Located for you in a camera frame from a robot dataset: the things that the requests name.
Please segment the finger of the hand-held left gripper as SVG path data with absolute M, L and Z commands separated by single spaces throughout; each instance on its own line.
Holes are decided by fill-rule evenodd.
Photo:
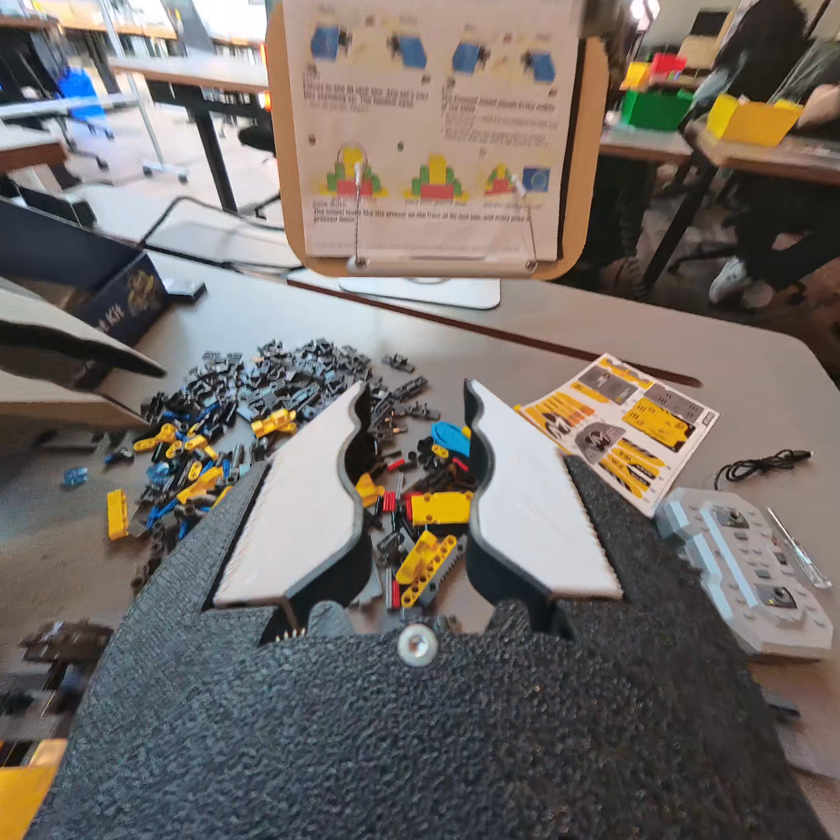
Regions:
M 60 427 L 103 431 L 142 428 L 141 415 L 108 396 L 77 392 L 60 385 L 3 385 L 2 433 L 33 434 Z
M 3 373 L 96 389 L 115 371 L 160 379 L 166 369 L 18 286 L 1 289 Z

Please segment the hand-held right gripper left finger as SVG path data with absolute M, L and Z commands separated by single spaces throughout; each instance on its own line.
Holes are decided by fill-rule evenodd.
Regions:
M 370 389 L 356 382 L 270 458 L 214 607 L 290 603 L 358 542 L 364 513 L 345 457 L 369 422 Z

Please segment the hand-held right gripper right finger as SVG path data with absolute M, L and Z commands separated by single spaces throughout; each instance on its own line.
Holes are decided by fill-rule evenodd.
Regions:
M 475 379 L 464 383 L 470 504 L 468 576 L 488 601 L 493 564 L 539 601 L 607 599 L 623 589 L 560 448 Z

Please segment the pile of small dark pieces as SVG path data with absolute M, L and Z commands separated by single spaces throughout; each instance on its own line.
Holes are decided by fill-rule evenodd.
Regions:
M 149 456 L 145 487 L 129 517 L 129 536 L 148 546 L 131 580 L 137 597 L 164 559 L 225 499 L 247 473 L 320 415 L 356 382 L 371 396 L 371 441 L 357 483 L 368 529 L 390 531 L 374 546 L 374 560 L 393 568 L 431 523 L 414 513 L 423 495 L 454 492 L 465 500 L 476 488 L 468 459 L 434 444 L 440 412 L 422 399 L 428 379 L 404 355 L 382 364 L 403 377 L 388 385 L 369 356 L 350 345 L 313 339 L 295 349 L 278 340 L 250 358 L 207 351 L 177 390 L 141 404 L 148 429 L 131 444 L 118 434 L 106 467 Z

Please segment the yellow toy block vehicle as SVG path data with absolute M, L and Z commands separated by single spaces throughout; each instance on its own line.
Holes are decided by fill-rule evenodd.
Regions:
M 113 635 L 87 619 L 46 623 L 2 673 L 1 837 L 24 838 L 58 771 L 88 683 Z

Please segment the grey desk with wooden edge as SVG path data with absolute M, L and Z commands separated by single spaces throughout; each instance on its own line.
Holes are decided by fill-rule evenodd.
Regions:
M 206 350 L 246 353 L 268 340 L 286 346 L 325 338 L 375 362 L 407 356 L 429 382 L 429 402 L 463 418 L 461 386 L 475 377 L 509 405 L 530 403 L 603 353 L 617 356 L 716 409 L 720 417 L 678 479 L 707 488 L 734 460 L 782 448 L 812 451 L 803 466 L 749 479 L 734 491 L 775 511 L 834 582 L 820 594 L 838 627 L 838 390 L 814 354 L 788 335 L 651 307 L 538 281 L 505 280 L 486 312 L 437 311 L 352 301 L 324 289 L 256 279 L 191 260 L 153 255 L 165 278 L 201 280 L 194 306 L 170 309 L 138 349 L 168 370 L 162 381 L 117 372 L 105 393 L 137 407 L 182 382 Z M 144 469 L 104 469 L 60 488 L 83 458 L 38 451 L 2 464 L 2 665 L 18 662 L 18 639 L 56 618 L 118 625 L 140 562 L 130 540 L 104 531 L 108 490 L 137 491 Z

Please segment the neighbouring desk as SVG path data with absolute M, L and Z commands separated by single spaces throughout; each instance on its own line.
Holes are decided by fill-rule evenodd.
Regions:
M 212 117 L 248 119 L 268 127 L 265 108 L 269 90 L 267 70 L 262 65 L 221 56 L 169 58 L 112 58 L 113 70 L 145 79 L 153 102 L 177 106 L 193 118 L 217 197 L 225 212 L 238 212 L 223 153 Z

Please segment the wooden side desk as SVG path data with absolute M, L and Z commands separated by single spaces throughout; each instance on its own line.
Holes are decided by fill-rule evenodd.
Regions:
M 745 172 L 824 186 L 839 186 L 838 144 L 829 144 L 819 151 L 818 142 L 794 136 L 774 148 L 747 143 L 716 140 L 698 121 L 689 127 L 686 140 L 677 132 L 665 133 L 648 129 L 622 129 L 618 126 L 602 132 L 600 153 L 625 160 L 647 163 L 684 164 L 692 155 L 699 157 L 698 181 L 685 194 L 682 204 L 665 231 L 646 270 L 637 280 L 633 295 L 645 298 L 655 288 L 665 270 L 677 266 L 673 255 L 688 228 L 693 224 L 706 194 L 720 170 Z

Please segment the blue cardboard box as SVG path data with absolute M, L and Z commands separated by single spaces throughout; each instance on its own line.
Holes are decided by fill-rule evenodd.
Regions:
M 161 317 L 169 296 L 143 250 L 2 200 L 1 270 L 8 280 L 68 287 L 70 313 L 133 347 Z

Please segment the blue curved piece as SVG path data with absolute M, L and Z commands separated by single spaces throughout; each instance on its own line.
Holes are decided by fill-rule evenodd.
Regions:
M 453 423 L 437 421 L 430 427 L 434 444 L 461 459 L 469 457 L 470 431 Z

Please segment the yellow sticker sheet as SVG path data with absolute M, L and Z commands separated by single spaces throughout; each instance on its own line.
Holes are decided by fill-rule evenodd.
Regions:
M 649 518 L 720 416 L 609 353 L 515 410 Z

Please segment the grey battery hub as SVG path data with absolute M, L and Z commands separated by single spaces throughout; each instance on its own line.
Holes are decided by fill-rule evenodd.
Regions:
M 678 488 L 662 502 L 661 536 L 700 574 L 700 585 L 751 657 L 821 660 L 834 628 L 816 589 L 777 536 L 767 511 L 731 492 Z

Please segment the blue chair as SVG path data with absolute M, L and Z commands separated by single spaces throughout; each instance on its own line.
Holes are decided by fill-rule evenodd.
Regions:
M 88 73 L 81 68 L 68 66 L 58 77 L 57 86 L 61 97 L 66 99 L 90 99 L 91 104 L 69 111 L 70 119 L 88 128 L 91 134 L 101 134 L 108 140 L 113 140 L 107 113 L 99 103 L 98 94 Z

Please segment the clear plastic tool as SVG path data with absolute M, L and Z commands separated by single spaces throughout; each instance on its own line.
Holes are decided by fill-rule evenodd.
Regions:
M 830 581 L 819 569 L 819 567 L 811 560 L 809 555 L 802 549 L 800 544 L 790 534 L 785 525 L 783 525 L 777 514 L 770 507 L 767 507 L 766 512 L 773 530 L 782 540 L 790 553 L 792 553 L 808 581 L 818 590 L 832 590 L 833 582 Z

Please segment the wooden board with instruction sheet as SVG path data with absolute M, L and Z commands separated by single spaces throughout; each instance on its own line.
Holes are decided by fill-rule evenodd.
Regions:
M 329 277 L 552 280 L 581 256 L 607 2 L 277 2 L 289 246 Z

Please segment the green storage bin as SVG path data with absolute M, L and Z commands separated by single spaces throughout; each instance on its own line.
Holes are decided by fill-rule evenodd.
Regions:
M 642 130 L 675 132 L 685 119 L 693 92 L 680 88 L 668 90 L 630 89 L 621 110 L 621 123 Z

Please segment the yellow storage bin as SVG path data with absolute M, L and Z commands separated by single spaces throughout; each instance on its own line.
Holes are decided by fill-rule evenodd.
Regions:
M 761 102 L 722 93 L 707 115 L 706 131 L 716 140 L 774 148 L 793 129 L 803 109 L 784 99 Z

